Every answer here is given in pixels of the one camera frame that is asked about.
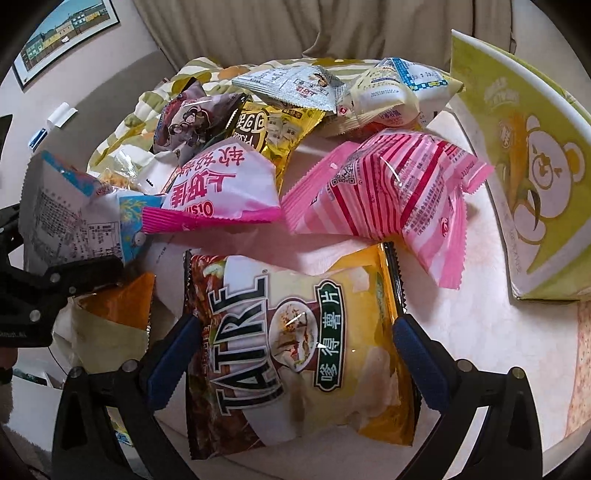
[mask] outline plastic packaging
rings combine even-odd
[[[445,72],[399,58],[385,58],[347,86],[337,116],[325,120],[326,137],[376,126],[420,129],[462,88]]]
[[[391,245],[348,255],[318,277],[188,253],[185,311],[199,317],[203,335],[187,377],[192,457],[335,425],[409,445],[415,405],[392,343],[394,265]]]
[[[277,190],[280,192],[291,152],[323,117],[324,112],[315,108],[280,110],[247,102],[242,107],[232,136],[271,160],[275,165]]]
[[[341,80],[316,65],[248,72],[233,78],[232,84],[280,108],[300,106],[332,113],[345,88]]]
[[[162,208],[143,211],[146,233],[180,232],[281,217],[275,166],[250,145],[228,138],[190,160]]]
[[[179,164],[184,165],[225,129],[245,99],[243,93],[206,96],[195,82],[164,107],[154,132],[154,151],[178,152]]]
[[[110,254],[130,262],[145,241],[142,208],[161,202],[160,197],[115,189],[47,151],[35,154],[19,216],[24,267],[42,274],[51,265]]]
[[[396,130],[362,144],[337,173],[332,164],[328,155],[283,197],[291,232],[376,240],[397,233],[438,286],[459,288],[463,193],[478,189],[493,171],[490,165],[440,138]]]

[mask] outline cartoon bear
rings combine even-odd
[[[526,122],[529,180],[540,197],[540,217],[535,217],[531,191],[527,203],[519,203],[513,219],[519,234],[517,252],[521,268],[527,270],[540,249],[546,235],[545,219],[558,217],[569,204],[573,184],[585,173],[581,149],[570,142],[560,145],[543,131],[539,120],[531,115]]]

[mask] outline white paper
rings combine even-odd
[[[53,127],[61,128],[77,111],[78,110],[72,108],[66,102],[63,102],[49,117],[47,117],[47,126],[49,129],[52,129]]]

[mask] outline snack bag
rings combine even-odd
[[[146,233],[180,232],[281,217],[275,166],[250,145],[228,138],[180,169],[162,208],[143,210]]]
[[[201,320],[203,336],[187,377],[193,458],[335,425],[411,444],[416,406],[392,342],[403,299],[394,295],[391,244],[343,257],[318,277],[190,252],[186,272],[185,313]]]
[[[154,152],[175,151],[182,166],[226,126],[246,99],[242,93],[206,96],[199,82],[180,93],[160,114]]]
[[[522,60],[454,31],[452,107],[488,180],[518,299],[591,299],[591,115]]]
[[[140,230],[146,205],[157,207],[161,199],[115,189],[47,151],[35,154],[22,186],[18,226],[25,269],[43,274],[52,265],[106,255],[132,261],[145,241]]]
[[[87,312],[110,322],[146,331],[150,323],[155,275],[144,273],[122,287],[107,288],[76,300]]]
[[[421,129],[461,88],[461,82],[435,67],[385,58],[347,86],[337,100],[337,116],[326,119],[320,133]]]
[[[376,240],[397,233],[438,286],[460,287],[463,192],[475,192],[491,166],[440,138],[396,130],[362,144],[336,174],[333,164],[328,155],[283,197],[292,233]]]
[[[247,102],[242,107],[232,136],[271,160],[275,165],[277,191],[280,192],[291,152],[323,117],[324,112],[315,108],[280,110]]]
[[[341,80],[316,65],[252,71],[233,78],[232,84],[280,108],[300,106],[332,113],[336,113],[337,98],[345,87]]]

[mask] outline pink wrapper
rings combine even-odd
[[[463,193],[475,192],[493,167],[419,132],[384,130],[355,151],[351,147],[335,149],[285,195],[288,229],[375,240],[398,233],[438,286],[459,288],[466,249]]]
[[[184,165],[162,208],[144,208],[142,230],[180,232],[280,218],[275,165],[250,145],[228,138]]]

